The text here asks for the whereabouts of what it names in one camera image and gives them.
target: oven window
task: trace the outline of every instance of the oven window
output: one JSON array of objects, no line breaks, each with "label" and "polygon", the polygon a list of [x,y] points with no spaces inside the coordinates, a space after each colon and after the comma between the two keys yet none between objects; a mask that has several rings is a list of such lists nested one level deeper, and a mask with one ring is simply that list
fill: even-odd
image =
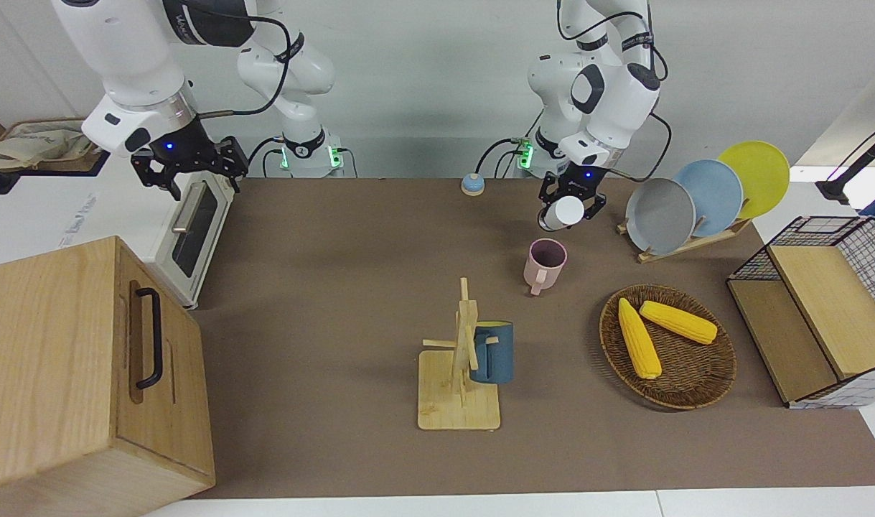
[{"label": "oven window", "polygon": [[198,256],[201,256],[201,248],[204,248],[215,213],[217,213],[217,197],[207,187],[204,197],[201,197],[201,203],[198,204],[195,219],[192,220],[188,233],[182,233],[175,241],[175,248],[172,249],[172,261],[188,278],[192,278],[192,274],[195,272]]}]

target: yellow corn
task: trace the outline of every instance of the yellow corn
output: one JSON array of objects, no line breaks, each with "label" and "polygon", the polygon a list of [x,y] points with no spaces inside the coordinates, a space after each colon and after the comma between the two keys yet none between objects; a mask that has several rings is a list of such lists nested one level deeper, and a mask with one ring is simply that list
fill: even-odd
[{"label": "yellow corn", "polygon": [[703,345],[715,342],[719,328],[714,323],[686,311],[650,300],[641,304],[641,315],[653,323]]},{"label": "yellow corn", "polygon": [[635,374],[641,379],[656,379],[660,377],[660,358],[654,350],[654,343],[647,333],[645,323],[641,321],[632,304],[625,298],[619,299],[619,327],[628,349],[628,357],[632,359]]}]

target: blue mug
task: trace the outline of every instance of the blue mug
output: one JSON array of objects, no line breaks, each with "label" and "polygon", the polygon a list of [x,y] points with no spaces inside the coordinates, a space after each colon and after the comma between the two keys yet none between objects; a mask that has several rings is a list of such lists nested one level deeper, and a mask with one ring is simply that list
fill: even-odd
[{"label": "blue mug", "polygon": [[[487,343],[496,337],[497,343]],[[513,380],[513,323],[479,321],[476,324],[476,358],[479,370],[469,372],[477,383],[503,385]]]}]

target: pink mug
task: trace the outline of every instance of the pink mug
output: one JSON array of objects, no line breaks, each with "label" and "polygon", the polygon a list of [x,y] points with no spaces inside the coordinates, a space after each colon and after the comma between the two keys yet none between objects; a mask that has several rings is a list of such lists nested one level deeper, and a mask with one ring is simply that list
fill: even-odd
[{"label": "pink mug", "polygon": [[565,246],[553,239],[539,239],[530,245],[530,254],[526,258],[523,269],[523,279],[530,286],[530,294],[538,297],[539,292],[555,284],[558,274],[568,262],[568,251]]}]

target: white wall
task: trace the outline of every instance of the white wall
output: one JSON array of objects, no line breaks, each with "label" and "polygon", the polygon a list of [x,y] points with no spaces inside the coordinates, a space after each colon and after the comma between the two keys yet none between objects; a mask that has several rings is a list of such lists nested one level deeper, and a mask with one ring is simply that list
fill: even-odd
[{"label": "white wall", "polygon": [[[867,88],[850,102],[830,128],[818,138],[817,143],[801,157],[799,166],[838,166],[848,153],[875,131],[875,70],[873,74]],[[875,137],[861,150],[867,150],[874,142]],[[871,162],[871,167],[875,167],[875,160]]]},{"label": "white wall", "polygon": [[[652,8],[670,62],[658,113],[675,131],[664,174],[747,139],[772,141],[794,163],[875,70],[875,0],[654,0]],[[289,25],[335,62],[338,82],[319,107],[368,176],[461,176],[541,108],[525,79],[533,56],[572,48],[556,35],[552,0],[291,0],[287,9]],[[176,50],[200,108],[261,102],[236,76],[236,50]],[[49,2],[0,0],[4,125],[84,114],[100,96]],[[276,117],[208,128],[236,134],[248,150],[276,132]],[[663,138],[660,125],[646,124],[620,168],[646,171]]]}]

